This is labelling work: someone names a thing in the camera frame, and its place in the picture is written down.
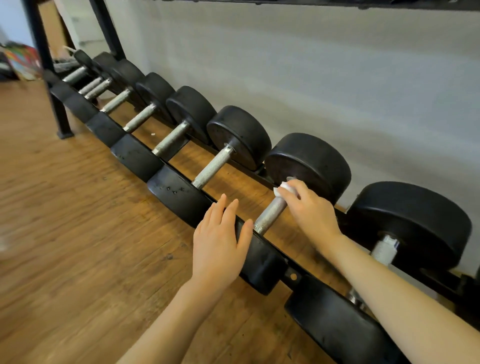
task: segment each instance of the brown wood floor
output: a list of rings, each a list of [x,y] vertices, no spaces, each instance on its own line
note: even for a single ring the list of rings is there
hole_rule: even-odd
[[[59,140],[42,82],[0,84],[0,363],[114,363],[191,275],[188,227],[77,120]],[[122,125],[135,113],[113,113]],[[135,135],[154,147],[169,128]],[[212,159],[188,143],[171,161],[193,178]],[[205,190],[255,220],[273,192],[226,165]],[[266,237],[341,293],[348,284],[286,210]],[[240,278],[202,325],[184,363],[332,363],[286,314]]]

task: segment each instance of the person's right hand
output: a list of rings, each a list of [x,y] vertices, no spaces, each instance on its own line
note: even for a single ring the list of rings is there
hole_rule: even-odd
[[[278,192],[305,235],[322,254],[326,253],[328,246],[342,236],[333,205],[310,190],[303,181],[291,180],[287,183],[297,190],[299,197],[282,187],[278,188]]]

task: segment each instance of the dumbbell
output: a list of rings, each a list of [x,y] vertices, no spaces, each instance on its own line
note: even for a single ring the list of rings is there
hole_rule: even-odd
[[[148,87],[143,87],[142,95],[148,90]],[[177,120],[186,121],[193,131],[202,131],[205,128],[205,124],[215,115],[215,109],[199,92],[195,91],[191,87],[182,87],[179,92],[172,95],[167,100],[170,105],[170,109],[174,111]],[[151,107],[149,110],[162,109],[163,106]],[[119,134],[123,134],[121,139],[111,148],[113,155],[115,155],[119,161],[132,171],[142,181],[147,182],[159,169],[161,169],[165,163],[162,159],[168,160],[169,156],[166,155],[167,149],[161,147],[164,146],[164,142],[160,142],[153,150],[150,150],[146,145],[140,142],[133,135],[128,134],[125,130],[119,131]],[[178,135],[177,131],[170,133],[175,136]],[[169,140],[168,144],[172,145],[178,137],[167,136]]]
[[[365,187],[347,212],[368,236],[380,237],[371,256],[385,266],[394,259],[418,268],[455,267],[472,223],[457,204],[426,188],[403,182]],[[364,308],[354,289],[349,299]]]
[[[332,204],[337,202],[351,180],[350,167],[336,149],[313,135],[303,133],[284,136],[266,155],[265,169],[275,184],[291,189],[284,182],[300,179]],[[287,268],[282,256],[263,238],[287,207],[286,201],[276,189],[274,191],[275,198],[253,225],[252,242],[240,273],[245,281],[263,294],[271,292]]]
[[[162,119],[167,121],[171,120],[165,102],[175,90],[167,81],[152,72],[138,81],[135,89],[138,90],[139,95],[144,97],[144,103],[148,102],[148,106],[130,120],[125,127],[118,125],[108,114],[133,93],[131,88],[125,89],[125,91],[106,104],[100,112],[86,123],[87,128],[108,147],[114,146],[121,138],[137,130],[154,111],[156,111]]]
[[[88,95],[88,93],[98,87],[105,78],[108,78],[107,70],[117,63],[115,57],[107,52],[102,52],[92,59],[82,50],[78,50],[75,52],[74,57],[80,63],[81,67],[78,70],[73,71],[63,80],[58,79],[56,75],[51,72],[44,72],[46,80],[54,84],[50,89],[51,94],[63,103],[76,93],[83,96]],[[79,91],[71,86],[87,75],[96,76],[96,79]],[[57,78],[57,82],[52,82],[55,77]]]
[[[206,128],[220,151],[193,182],[169,165],[161,166],[147,182],[148,189],[192,227],[198,225],[212,204],[202,188],[220,168],[231,159],[250,170],[257,170],[272,146],[263,126],[236,106],[225,106]]]
[[[133,63],[128,60],[121,60],[110,67],[109,75],[105,82],[90,91],[85,97],[79,92],[72,94],[64,101],[66,107],[70,109],[81,122],[87,123],[93,117],[99,114],[99,110],[90,102],[91,99],[96,98],[102,94],[106,87],[114,86],[120,93],[111,100],[101,110],[103,114],[111,113],[114,109],[122,103],[130,100],[132,103],[139,105],[143,102],[135,90],[135,85],[138,81],[145,78],[145,75]]]

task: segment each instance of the dumbbell rack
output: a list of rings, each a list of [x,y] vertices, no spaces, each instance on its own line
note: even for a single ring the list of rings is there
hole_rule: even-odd
[[[104,0],[90,0],[90,3],[110,48],[111,54],[117,60],[124,59],[125,53]],[[54,72],[53,61],[48,48],[47,36],[42,24],[37,2],[34,0],[23,0],[23,4],[42,66],[44,69]],[[57,135],[61,139],[73,137],[74,135],[70,129],[64,105],[51,95],[50,92],[48,92],[48,95],[58,126]],[[170,126],[170,124],[163,120],[158,119],[158,121]],[[176,154],[189,140],[214,155],[218,153],[218,150],[214,145],[207,145],[194,137],[186,136],[181,143],[177,144],[176,150],[173,150],[171,155]],[[261,165],[257,171],[250,171],[234,161],[229,163],[264,186],[270,189],[275,187],[263,165]],[[350,219],[346,213],[338,209],[336,209],[336,216],[340,229],[346,236],[369,250],[373,248],[377,241],[377,236],[371,236],[371,233],[368,233],[361,225],[351,221],[352,219]],[[282,281],[291,289],[294,289],[295,285],[300,282],[300,279],[295,281],[290,279],[292,273],[295,273],[299,278],[310,274],[285,254],[282,252],[280,253],[288,260],[288,265],[290,267],[285,273],[285,277]],[[393,264],[414,279],[422,282],[440,295],[455,303],[457,307],[461,307],[461,309],[468,312],[471,317],[480,318],[480,309],[477,304],[478,299],[480,298],[480,287],[472,277],[467,275],[457,276],[449,271],[418,269],[409,265],[408,261],[402,260],[394,261]]]

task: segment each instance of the white wall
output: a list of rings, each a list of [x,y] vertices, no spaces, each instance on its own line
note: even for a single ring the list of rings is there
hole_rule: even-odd
[[[0,0],[0,42],[7,40],[34,46],[20,0]]]
[[[416,183],[474,223],[480,264],[480,13],[108,0],[127,57],[217,108],[251,112],[275,144],[316,135],[367,184]]]

